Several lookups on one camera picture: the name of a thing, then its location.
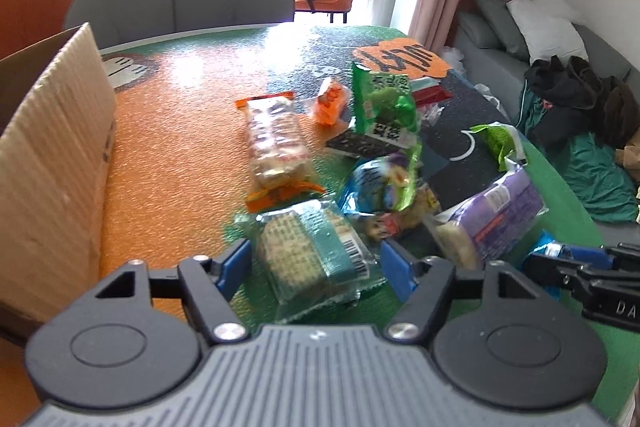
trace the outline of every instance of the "wafer biscuit package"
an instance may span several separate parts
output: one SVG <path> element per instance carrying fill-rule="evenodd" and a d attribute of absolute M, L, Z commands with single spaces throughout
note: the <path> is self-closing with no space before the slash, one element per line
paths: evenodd
<path fill-rule="evenodd" d="M 246 198 L 249 212 L 261 212 L 305 192 L 324 192 L 293 98 L 293 92 L 286 91 L 236 102 L 246 118 L 253 185 Z"/>
<path fill-rule="evenodd" d="M 311 200 L 255 216 L 253 242 L 286 323 L 382 284 L 373 255 L 332 201 Z"/>

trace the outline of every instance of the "white pillow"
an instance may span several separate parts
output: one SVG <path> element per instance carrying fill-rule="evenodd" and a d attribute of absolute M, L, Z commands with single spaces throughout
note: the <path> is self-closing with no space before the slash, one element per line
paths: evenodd
<path fill-rule="evenodd" d="M 567 19 L 546 14 L 530 0 L 513 0 L 507 8 L 524 36 L 531 64 L 539 58 L 551 60 L 554 55 L 564 65 L 572 55 L 589 60 L 582 38 Z"/>
<path fill-rule="evenodd" d="M 552 17 L 567 19 L 574 24 L 586 25 L 587 21 L 578 10 L 571 8 L 564 0 L 532 0 L 538 7 Z"/>

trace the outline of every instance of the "cardboard flap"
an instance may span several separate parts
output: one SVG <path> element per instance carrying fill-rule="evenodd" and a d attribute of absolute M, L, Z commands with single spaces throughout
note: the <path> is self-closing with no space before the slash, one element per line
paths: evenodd
<path fill-rule="evenodd" d="M 4 109 L 26 89 L 0 136 L 0 303 L 41 323 L 98 279 L 115 97 L 88 25 L 0 61 L 0 78 Z"/>

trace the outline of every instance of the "snack package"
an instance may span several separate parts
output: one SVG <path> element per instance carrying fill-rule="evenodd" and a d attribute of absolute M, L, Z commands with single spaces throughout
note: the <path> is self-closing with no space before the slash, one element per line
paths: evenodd
<path fill-rule="evenodd" d="M 443 102 L 453 96 L 440 85 L 440 81 L 437 78 L 431 78 L 430 76 L 410 80 L 409 86 L 415 105 L 418 108 L 432 103 Z"/>
<path fill-rule="evenodd" d="M 366 160 L 405 150 L 397 144 L 393 145 L 372 136 L 360 134 L 356 132 L 355 127 L 356 120 L 352 118 L 347 130 L 327 140 L 325 147 L 343 156 L 364 158 Z"/>
<path fill-rule="evenodd" d="M 334 125 L 351 100 L 351 89 L 336 78 L 326 78 L 315 98 L 302 101 L 306 112 L 322 125 Z"/>
<path fill-rule="evenodd" d="M 384 282 L 375 258 L 333 201 L 311 200 L 255 216 L 256 254 L 279 306 L 278 323 L 358 299 Z"/>
<path fill-rule="evenodd" d="M 290 91 L 238 100 L 246 118 L 249 170 L 253 191 L 249 212 L 290 200 L 304 192 L 323 193 L 300 129 Z"/>
<path fill-rule="evenodd" d="M 346 198 L 355 212 L 401 212 L 414 201 L 420 145 L 407 154 L 394 153 L 353 169 L 346 185 Z"/>
<path fill-rule="evenodd" d="M 405 74 L 377 73 L 352 65 L 355 131 L 402 149 L 418 143 L 420 121 Z"/>
<path fill-rule="evenodd" d="M 509 171 L 489 188 L 436 216 L 431 232 L 443 254 L 458 266 L 478 269 L 507 253 L 546 211 L 525 170 L 507 160 Z"/>
<path fill-rule="evenodd" d="M 527 155 L 524 152 L 520 133 L 513 125 L 494 122 L 486 125 L 473 126 L 470 131 L 484 138 L 487 147 L 498 162 L 498 171 L 506 172 L 505 158 L 508 155 L 526 163 Z"/>
<path fill-rule="evenodd" d="M 387 237 L 399 237 L 405 231 L 422 224 L 425 214 L 437 214 L 442 211 L 438 198 L 427 183 L 418 184 L 413 203 L 401 212 L 361 212 L 356 201 L 356 194 L 348 187 L 340 199 L 340 209 L 360 237 L 370 245 L 375 245 Z"/>

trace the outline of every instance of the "green snack bag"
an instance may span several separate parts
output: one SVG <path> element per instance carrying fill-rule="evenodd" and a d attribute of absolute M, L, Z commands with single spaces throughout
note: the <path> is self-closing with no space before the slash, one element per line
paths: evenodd
<path fill-rule="evenodd" d="M 414 147 L 420 120 L 406 74 L 379 73 L 354 62 L 355 131 L 396 145 Z"/>
<path fill-rule="evenodd" d="M 507 172 L 504 159 L 510 153 L 514 153 L 516 160 L 520 162 L 527 160 L 520 133 L 513 125 L 500 122 L 475 125 L 471 128 L 471 132 L 484 137 L 491 154 L 498 161 L 498 171 Z"/>

